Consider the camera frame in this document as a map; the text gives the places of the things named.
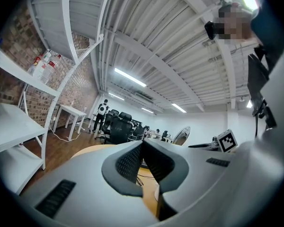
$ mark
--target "mesh chair back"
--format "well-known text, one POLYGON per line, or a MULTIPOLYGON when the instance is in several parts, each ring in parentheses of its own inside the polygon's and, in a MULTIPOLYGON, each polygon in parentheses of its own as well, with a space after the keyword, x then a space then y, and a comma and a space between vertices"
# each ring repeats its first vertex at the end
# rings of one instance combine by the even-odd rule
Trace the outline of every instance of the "mesh chair back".
POLYGON ((107 130, 109 125, 111 125, 113 123, 114 120, 114 116, 110 113, 108 113, 105 117, 105 122, 104 125, 102 126, 102 131, 106 134, 108 134, 110 131, 107 130))
POLYGON ((116 109, 112 109, 112 110, 110 111, 110 113, 113 114, 113 115, 116 115, 116 116, 119 115, 119 111, 116 110, 116 109))
POLYGON ((137 126, 137 128, 133 132, 133 136, 141 135, 144 131, 144 128, 142 126, 137 126))
POLYGON ((164 131, 164 133, 162 134, 162 139, 161 139, 161 141, 165 141, 164 138, 166 138, 166 136, 167 136, 167 131, 164 131))
POLYGON ((115 118, 111 126, 109 141, 113 144, 126 143, 132 127, 129 122, 115 118))

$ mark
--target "red brick wall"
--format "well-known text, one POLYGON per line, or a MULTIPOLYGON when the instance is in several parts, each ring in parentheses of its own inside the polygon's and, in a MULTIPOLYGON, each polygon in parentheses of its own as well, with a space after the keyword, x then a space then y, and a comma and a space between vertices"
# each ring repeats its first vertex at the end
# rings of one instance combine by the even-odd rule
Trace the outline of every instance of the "red brick wall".
MULTIPOLYGON (((11 17, 2 30, 0 48, 20 67, 27 70, 36 56, 45 51, 27 7, 23 4, 11 17)), ((73 35, 75 47, 87 48, 88 39, 81 35, 73 35)), ((57 89, 73 62, 62 56, 61 64, 47 84, 57 89)), ((0 102, 17 105, 24 83, 0 68, 0 102)), ((59 104, 70 105, 83 111, 87 107, 87 114, 98 94, 95 78, 92 71, 90 56, 79 65, 69 79, 55 107, 53 117, 56 116, 59 104)), ((27 107, 29 116, 44 126, 49 106, 53 96, 30 86, 27 91, 27 107)), ((66 123, 68 114, 61 113, 58 126, 66 123)))

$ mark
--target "white wall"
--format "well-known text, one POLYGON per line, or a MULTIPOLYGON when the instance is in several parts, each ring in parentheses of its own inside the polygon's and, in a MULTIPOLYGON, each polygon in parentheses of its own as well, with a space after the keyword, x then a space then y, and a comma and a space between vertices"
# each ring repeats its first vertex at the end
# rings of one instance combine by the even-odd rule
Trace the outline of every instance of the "white wall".
POLYGON ((142 125, 149 125, 150 127, 153 125, 154 115, 151 113, 148 113, 142 109, 139 109, 135 106, 132 106, 120 99, 113 99, 112 97, 104 96, 102 97, 102 101, 100 101, 98 104, 103 103, 105 99, 108 100, 108 106, 109 110, 116 109, 119 111, 119 113, 124 112, 128 113, 132 116, 132 119, 142 122, 142 125))
MULTIPOLYGON (((256 119, 251 115, 252 110, 239 110, 239 129, 240 133, 235 134, 238 144, 253 140, 256 132, 256 119)), ((259 119, 257 133, 261 135, 266 127, 265 119, 259 119)))
POLYGON ((208 143, 212 141, 214 135, 227 129, 227 114, 220 112, 158 115, 153 126, 161 132, 168 131, 172 137, 184 127, 190 126, 190 135, 185 146, 208 143))
MULTIPOLYGON (((255 137, 256 123, 251 113, 252 110, 248 109, 219 113, 158 115, 154 118, 152 129, 160 129, 161 132, 167 130, 175 137, 184 127, 190 126, 190 135, 184 146, 209 143, 213 136, 231 129, 240 145, 255 137)), ((258 135, 264 132, 265 126, 264 119, 259 119, 258 135)))

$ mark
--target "office chair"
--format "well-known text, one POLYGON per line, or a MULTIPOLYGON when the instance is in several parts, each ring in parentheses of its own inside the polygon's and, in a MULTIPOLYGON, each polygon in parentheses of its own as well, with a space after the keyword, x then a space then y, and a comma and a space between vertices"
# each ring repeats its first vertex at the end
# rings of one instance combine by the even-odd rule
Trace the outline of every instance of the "office chair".
POLYGON ((129 141, 140 140, 143 135, 144 128, 141 125, 138 125, 134 130, 133 134, 128 137, 129 141))
POLYGON ((106 144, 106 141, 107 141, 107 137, 106 135, 110 135, 110 129, 109 126, 111 126, 113 124, 113 120, 116 118, 115 115, 111 114, 111 113, 108 113, 105 117, 105 122, 102 126, 102 131, 103 131, 103 135, 99 136, 99 137, 95 137, 95 140, 96 139, 104 139, 104 144, 106 144))
POLYGON ((115 116, 119 116, 119 111, 116 110, 116 109, 112 109, 112 110, 110 111, 110 113, 113 114, 113 115, 115 115, 115 116))
POLYGON ((132 120, 130 114, 121 112, 119 118, 113 120, 113 124, 110 130, 110 138, 107 141, 113 144, 122 144, 127 142, 127 138, 132 129, 132 124, 129 121, 132 120))
POLYGON ((164 138, 167 137, 167 132, 168 132, 168 131, 164 131, 164 133, 162 134, 162 139, 161 139, 161 141, 165 141, 164 138))

